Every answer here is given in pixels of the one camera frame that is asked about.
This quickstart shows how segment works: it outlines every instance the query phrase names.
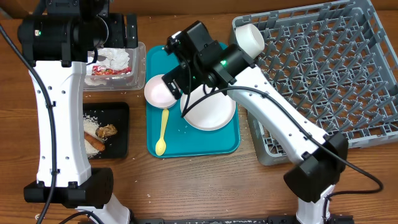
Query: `clear plastic container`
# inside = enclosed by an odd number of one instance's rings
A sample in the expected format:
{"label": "clear plastic container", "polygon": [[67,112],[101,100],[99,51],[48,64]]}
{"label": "clear plastic container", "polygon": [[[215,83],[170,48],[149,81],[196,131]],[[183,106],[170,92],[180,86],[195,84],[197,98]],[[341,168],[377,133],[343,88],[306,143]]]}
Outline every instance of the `clear plastic container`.
{"label": "clear plastic container", "polygon": [[138,42],[135,49],[126,49],[129,54],[131,72],[123,75],[86,75],[83,91],[140,90],[145,85],[146,50],[145,44]]}

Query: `yellow spoon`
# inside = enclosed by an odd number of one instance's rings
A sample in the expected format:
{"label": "yellow spoon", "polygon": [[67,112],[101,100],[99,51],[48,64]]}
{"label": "yellow spoon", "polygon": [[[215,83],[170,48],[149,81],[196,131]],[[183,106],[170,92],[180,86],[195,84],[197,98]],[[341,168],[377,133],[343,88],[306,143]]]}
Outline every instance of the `yellow spoon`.
{"label": "yellow spoon", "polygon": [[158,156],[163,155],[166,151],[166,142],[164,141],[164,133],[166,130],[167,120],[169,118],[169,110],[164,109],[162,112],[162,127],[160,128],[160,138],[156,143],[155,152]]}

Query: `dish rack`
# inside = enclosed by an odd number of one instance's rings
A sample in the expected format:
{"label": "dish rack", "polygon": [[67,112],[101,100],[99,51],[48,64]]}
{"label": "dish rack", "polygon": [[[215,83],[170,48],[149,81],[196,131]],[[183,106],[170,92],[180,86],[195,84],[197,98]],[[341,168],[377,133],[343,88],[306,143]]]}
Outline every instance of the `dish rack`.
{"label": "dish rack", "polygon": [[[350,148],[398,141],[398,59],[369,0],[342,0],[239,16],[266,47],[257,65],[299,112],[328,134],[341,131]],[[261,164],[288,162],[271,133],[248,114]]]}

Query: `red snack wrapper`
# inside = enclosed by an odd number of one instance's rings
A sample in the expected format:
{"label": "red snack wrapper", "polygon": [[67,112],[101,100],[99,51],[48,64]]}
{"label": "red snack wrapper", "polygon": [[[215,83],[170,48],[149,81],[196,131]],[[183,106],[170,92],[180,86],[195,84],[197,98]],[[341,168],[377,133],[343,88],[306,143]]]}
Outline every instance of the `red snack wrapper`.
{"label": "red snack wrapper", "polygon": [[122,75],[131,72],[131,67],[124,68],[122,70],[113,70],[104,66],[93,66],[92,75]]}

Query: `black tray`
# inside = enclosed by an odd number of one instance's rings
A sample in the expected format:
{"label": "black tray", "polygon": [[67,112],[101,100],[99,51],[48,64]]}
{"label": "black tray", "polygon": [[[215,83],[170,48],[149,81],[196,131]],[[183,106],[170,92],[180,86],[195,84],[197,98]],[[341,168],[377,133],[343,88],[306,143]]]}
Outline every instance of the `black tray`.
{"label": "black tray", "polygon": [[117,103],[83,103],[83,114],[98,118],[100,127],[113,124],[118,133],[104,142],[105,151],[90,159],[125,158],[129,149],[129,105]]}

